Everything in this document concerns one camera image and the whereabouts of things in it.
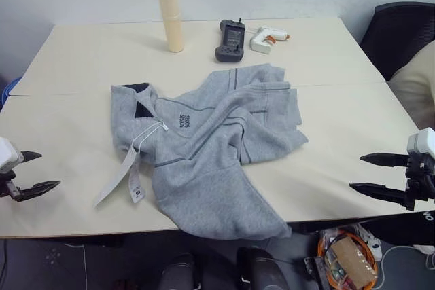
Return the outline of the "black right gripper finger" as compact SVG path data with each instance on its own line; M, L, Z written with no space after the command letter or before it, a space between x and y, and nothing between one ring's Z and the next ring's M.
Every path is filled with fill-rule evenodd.
M405 206L405 191L374 183L350 183L350 188L371 198Z
M407 167L408 155L394 153L370 153L360 157L360 160L377 166Z

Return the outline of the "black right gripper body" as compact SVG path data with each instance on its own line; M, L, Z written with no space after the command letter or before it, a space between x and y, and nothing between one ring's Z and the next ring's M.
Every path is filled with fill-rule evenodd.
M431 155L410 155L406 168L405 207L415 208L415 201L434 199L434 158Z

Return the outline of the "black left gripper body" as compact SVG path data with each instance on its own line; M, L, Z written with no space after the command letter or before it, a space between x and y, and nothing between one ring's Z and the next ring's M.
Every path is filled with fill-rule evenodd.
M17 196L17 189L12 179L16 177L14 171L10 170L6 173L0 173L0 191L1 197L9 196L15 198Z

